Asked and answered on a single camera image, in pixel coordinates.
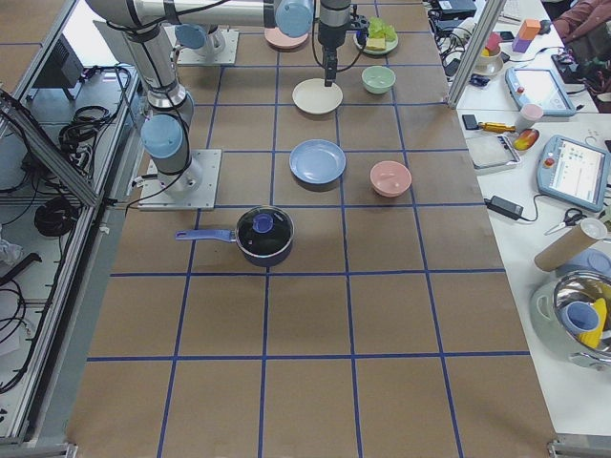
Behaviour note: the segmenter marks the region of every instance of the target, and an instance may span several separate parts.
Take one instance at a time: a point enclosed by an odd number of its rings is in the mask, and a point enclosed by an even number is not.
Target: blue tablet
[[[577,112],[559,77],[550,69],[512,67],[505,72],[505,81],[519,109],[535,103],[545,116],[569,117]]]
[[[537,164],[542,194],[593,212],[602,210],[611,155],[585,143],[554,135]]]

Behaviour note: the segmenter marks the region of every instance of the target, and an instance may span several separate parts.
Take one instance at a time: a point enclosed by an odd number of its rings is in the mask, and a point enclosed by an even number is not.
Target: metal pot
[[[280,208],[259,206],[244,213],[235,230],[195,229],[176,233],[176,240],[203,239],[235,241],[247,260],[260,267],[271,267],[290,253],[293,221]]]
[[[597,348],[581,343],[560,319],[560,309],[570,302],[594,302],[604,298],[611,305],[611,279],[594,272],[572,272],[559,281],[541,286],[531,299],[533,328],[539,338],[562,359],[597,370],[611,367],[611,340],[602,339]],[[607,313],[604,331],[611,329]]]

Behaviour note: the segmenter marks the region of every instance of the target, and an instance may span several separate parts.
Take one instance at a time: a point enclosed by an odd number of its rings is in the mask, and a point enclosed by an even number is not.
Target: lettuce
[[[388,25],[379,17],[369,18],[369,36],[371,38],[385,38],[386,41],[394,41],[397,39],[397,33],[394,27]]]

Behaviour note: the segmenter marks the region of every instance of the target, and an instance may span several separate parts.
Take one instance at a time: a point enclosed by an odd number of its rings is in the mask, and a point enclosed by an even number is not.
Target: blue plate
[[[346,155],[335,143],[327,140],[307,140],[290,153],[291,172],[311,184],[327,184],[346,169]]]

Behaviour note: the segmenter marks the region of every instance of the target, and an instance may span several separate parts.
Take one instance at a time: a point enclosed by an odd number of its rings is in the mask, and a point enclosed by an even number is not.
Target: pink plate
[[[290,36],[286,36],[283,34],[280,29],[265,29],[265,40],[274,48],[278,48],[279,50],[292,50],[293,48],[297,48],[302,43],[307,40],[309,33],[305,35],[298,36],[297,38],[291,38]]]
[[[411,186],[408,168],[394,160],[383,160],[371,168],[371,185],[376,193],[385,198],[397,198]]]

